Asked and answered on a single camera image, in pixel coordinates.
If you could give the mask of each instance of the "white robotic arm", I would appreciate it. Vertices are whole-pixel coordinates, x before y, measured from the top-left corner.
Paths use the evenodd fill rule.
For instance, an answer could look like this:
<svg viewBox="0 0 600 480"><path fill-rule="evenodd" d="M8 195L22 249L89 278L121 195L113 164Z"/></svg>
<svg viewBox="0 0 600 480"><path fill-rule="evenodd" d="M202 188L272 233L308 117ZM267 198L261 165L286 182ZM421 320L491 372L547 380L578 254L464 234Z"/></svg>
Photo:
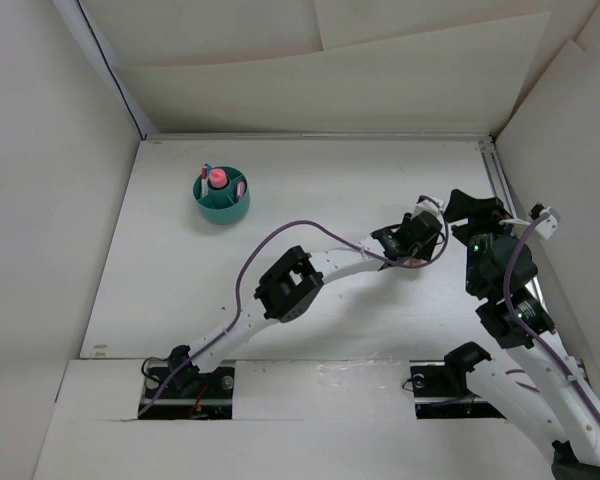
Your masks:
<svg viewBox="0 0 600 480"><path fill-rule="evenodd" d="M200 389L204 376L212 374L237 347L267 327L302 315L322 286L387 266L419 268L427 264L423 261L435 261L449 240L447 222L468 219L466 224L453 228L453 235L467 247L466 291L487 299L476 310L481 323L524 369L539 392L520 388L475 343L462 345L445 356L445 364L440 367L447 369L444 377L457 383L457 391L479 395L515 424L552 462L556 479L600 479L600 401L575 359L564 350L551 318L524 288L537 274L537 268L524 245L527 233L521 241L513 234L529 222L513 219L496 198L478 200L459 190L452 192L444 218L441 206L441 201L421 197L414 213L405 215L401 225L377 230L355 244L314 222L294 222L312 225L349 248L308 254L294 247L285 253L260 279L255 300L238 311L229 326L172 351L170 373L139 417L171 381L178 389L185 388L185 384L189 392L191 385L194 390ZM534 207L534 225L528 230L540 224L541 215L539 234L548 238L559 220L551 209ZM444 245L432 259L443 225ZM414 263L405 265L405 261ZM512 294L503 300L503 291L509 292L509 286Z"/></svg>
<svg viewBox="0 0 600 480"><path fill-rule="evenodd" d="M380 243L370 236L356 242L356 245L365 252L374 253L379 257L384 255ZM308 255L313 268L322 273L324 285L349 275L361 272L376 272L385 263L384 260L370 257L367 253L344 248L334 248ZM199 338L190 345L190 351L196 352L203 348L210 339L220 337L218 342L193 360L192 365L198 367L199 373L213 372L231 352L249 341L255 334L280 323L275 318L266 318L265 314L266 309L262 301L259 299L251 300L240 314L241 321L236 323L233 329L227 331L225 327L218 327L209 335Z"/></svg>

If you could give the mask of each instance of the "teal container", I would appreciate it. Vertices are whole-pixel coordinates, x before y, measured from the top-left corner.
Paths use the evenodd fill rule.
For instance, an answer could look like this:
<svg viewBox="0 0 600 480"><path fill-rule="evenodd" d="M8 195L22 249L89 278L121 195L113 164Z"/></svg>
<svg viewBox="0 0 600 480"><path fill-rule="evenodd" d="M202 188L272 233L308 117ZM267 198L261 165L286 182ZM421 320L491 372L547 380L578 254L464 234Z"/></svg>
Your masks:
<svg viewBox="0 0 600 480"><path fill-rule="evenodd" d="M223 169L229 183L222 190L215 190L209 187L209 194L200 198L202 177L198 176L193 184L193 198L195 199L204 218L216 225L230 225L241 220L249 210L251 195L249 193L249 182L240 170L232 167L213 167ZM236 202L236 189L238 183L244 182L246 190L244 197Z"/></svg>

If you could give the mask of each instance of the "pink marker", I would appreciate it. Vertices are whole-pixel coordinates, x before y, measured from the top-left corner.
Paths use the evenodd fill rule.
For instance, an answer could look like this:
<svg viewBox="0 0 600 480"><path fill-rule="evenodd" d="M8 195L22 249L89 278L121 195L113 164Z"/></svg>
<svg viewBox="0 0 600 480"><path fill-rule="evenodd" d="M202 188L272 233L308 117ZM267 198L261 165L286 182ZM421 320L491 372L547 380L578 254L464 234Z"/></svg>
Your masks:
<svg viewBox="0 0 600 480"><path fill-rule="evenodd" d="M208 193L207 167L202 167L202 173L200 174L200 198L206 197Z"/></svg>
<svg viewBox="0 0 600 480"><path fill-rule="evenodd" d="M227 172L221 168L214 168L209 174L209 183L211 184L211 188L215 188L216 190L223 189L229 183Z"/></svg>

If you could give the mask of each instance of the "black mounting bracket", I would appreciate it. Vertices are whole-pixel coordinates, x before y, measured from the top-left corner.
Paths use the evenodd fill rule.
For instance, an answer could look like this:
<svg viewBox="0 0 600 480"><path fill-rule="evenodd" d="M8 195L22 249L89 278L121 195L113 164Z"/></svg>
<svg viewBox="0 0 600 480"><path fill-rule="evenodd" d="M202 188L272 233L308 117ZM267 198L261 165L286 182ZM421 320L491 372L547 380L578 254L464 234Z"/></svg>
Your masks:
<svg viewBox="0 0 600 480"><path fill-rule="evenodd" d="M600 480L600 467L580 463L569 442L556 440L551 445L554 449L551 473L556 480Z"/></svg>
<svg viewBox="0 0 600 480"><path fill-rule="evenodd" d="M300 246L290 248L262 276L254 298L262 301L265 318L285 323L307 311L324 286L324 275L316 272L310 257Z"/></svg>
<svg viewBox="0 0 600 480"><path fill-rule="evenodd" d="M508 234L472 236L467 248L467 293L478 299L502 299L507 263L517 244L518 239ZM511 273L511 291L523 288L537 274L538 267L533 263L531 250L524 245Z"/></svg>
<svg viewBox="0 0 600 480"><path fill-rule="evenodd" d="M525 288L518 290L511 297L511 302L518 317L538 335L555 328L549 314ZM533 347L533 339L518 325L504 301L487 302L478 307L476 313L480 317L480 323L495 338L500 348L515 348L521 345L527 348Z"/></svg>
<svg viewBox="0 0 600 480"><path fill-rule="evenodd" d="M174 371L183 362L186 362L189 358L189 352L191 347L189 345L178 345L167 357L167 366L169 372ZM191 362L188 362L176 375L173 377L173 385L176 387L181 397L187 397L193 392L200 390L205 382L204 375L200 375L198 367L193 366Z"/></svg>
<svg viewBox="0 0 600 480"><path fill-rule="evenodd" d="M442 225L432 213L422 212L415 217L405 213L400 225L380 228L371 233L371 238L380 242L389 260L429 261L441 230Z"/></svg>
<svg viewBox="0 0 600 480"><path fill-rule="evenodd" d="M444 365L425 364L411 367L413 392L417 397L461 397L469 392L467 372L491 355L475 342L468 342L444 356Z"/></svg>
<svg viewBox="0 0 600 480"><path fill-rule="evenodd" d="M497 197L474 198L458 189L451 191L444 218L449 223L468 220L464 225L455 225L451 228L453 236L467 247L469 239L474 235L503 234L511 230L510 226L500 225L500 220L511 218L502 200Z"/></svg>

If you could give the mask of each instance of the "purple cable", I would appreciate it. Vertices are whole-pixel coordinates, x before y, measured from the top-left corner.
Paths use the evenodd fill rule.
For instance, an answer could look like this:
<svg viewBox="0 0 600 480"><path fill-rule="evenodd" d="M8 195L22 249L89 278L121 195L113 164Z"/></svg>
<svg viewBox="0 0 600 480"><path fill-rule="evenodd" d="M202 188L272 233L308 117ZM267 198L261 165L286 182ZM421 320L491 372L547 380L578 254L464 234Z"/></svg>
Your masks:
<svg viewBox="0 0 600 480"><path fill-rule="evenodd" d="M521 368L514 368L513 370L507 370L506 372L504 372L506 375L513 375L514 373L527 373L524 370L522 370ZM526 388L527 390L534 392L534 393L540 393L540 390L538 390L536 387L532 386L532 385L527 385L526 383L522 383L522 382L516 382L518 385L520 385L522 388Z"/></svg>
<svg viewBox="0 0 600 480"><path fill-rule="evenodd" d="M429 200L436 207L440 208L440 205L435 200L433 200L431 197L427 197L427 196L423 195L422 198ZM164 382L162 382L162 385L160 385L160 388L158 388L158 391L153 396L153 398L149 401L149 403L147 403L142 408L142 410L140 410L138 412L138 417L141 417L145 412L147 412L147 410L149 410L154 405L156 400L158 400L158 398L160 398L160 395L162 395L162 393L164 392L164 389L167 388L167 385L169 384L169 382L173 379L173 377L175 377L178 374L178 372L180 372L180 370L182 370L185 367L185 365L187 365L189 362L192 362L193 360L198 358L200 355L202 355L204 352L209 350L222 337L224 337L228 332L230 332L233 329L233 327L236 326L236 323L238 323L238 320L240 319L240 313L242 312L242 300L240 298L240 285L242 284L242 278L244 277L244 274L246 273L247 268L249 268L249 265L251 265L253 260L262 251L262 249L265 247L265 245L267 245L267 243L269 243L271 240L273 240L274 237L276 237L280 233L284 232L285 230L287 230L291 227L297 227L298 225L308 225L310 227L317 228L325 235L333 238L334 240L337 240L338 242L346 245L347 247L349 247L353 250L362 252L365 255L367 255L368 257L375 258L376 260L381 260L393 267L404 268L407 270L424 268L424 267L431 265L432 263L434 263L436 260L438 260L442 256L444 251L447 249L447 245L449 244L449 224L445 220L444 221L444 243L442 244L442 248L440 249L440 251L427 263L423 263L423 264L419 264L419 265L405 265L403 263L395 262L393 260L389 260L388 258L384 258L382 255L378 255L376 253L370 252L369 250L365 250L364 248L345 240L344 238L336 235L335 233L330 232L329 230L324 228L319 223L313 222L311 220L296 220L294 222L289 222L285 225L282 225L281 227L279 227L279 228L275 229L273 232L271 232L264 240L262 240L262 242L260 242L260 244L255 248L255 250L251 253L251 255L249 255L249 257L247 258L247 261L244 262L244 265L240 269L240 272L238 273L238 277L236 278L236 286L235 286L236 315L235 315L235 317L233 317L233 320L231 321L229 326L224 331L222 331L218 335L216 335L216 337L211 339L209 341L209 343L204 345L200 350L198 350L197 352L192 354L189 358L184 360L180 365L178 365L175 369L173 369L171 371L171 373L167 376L167 378L164 379Z"/></svg>
<svg viewBox="0 0 600 480"><path fill-rule="evenodd" d="M549 345L543 338L541 338L540 335L534 332L533 329L531 329L531 327L529 327L529 325L527 325L524 322L524 320L518 317L518 314L516 313L516 310L513 307L513 303L511 302L511 275L513 274L513 268L516 265L516 261L518 260L518 257L522 252L522 248L524 247L525 243L527 243L527 240L529 240L529 237L531 236L533 231L538 225L540 225L548 218L548 213L545 213L544 215L541 215L540 217L536 218L531 223L531 225L529 225L525 229L524 233L520 237L520 240L518 241L518 244L516 245L516 248L514 249L511 258L509 259L509 263L507 264L507 269L505 271L503 284L504 301L507 305L507 310L509 310L509 313L513 315L513 318L515 318L520 328L522 328L531 338L533 338L536 342L538 342L538 344L542 346L542 348L544 348L544 350L549 354L549 356L553 358L553 360L558 364L560 370L562 370L562 373L565 375L565 377L575 377L575 375L571 372L569 366L562 360L560 355L558 355L558 353L553 348L551 348L551 345ZM572 382L572 385L573 388L575 388L576 392L578 392L578 395L580 396L584 404L587 406L589 412L591 412L591 415L593 415L593 417L600 425L600 412L587 395L587 392L585 392L584 388L582 388L582 385L580 385L577 378Z"/></svg>

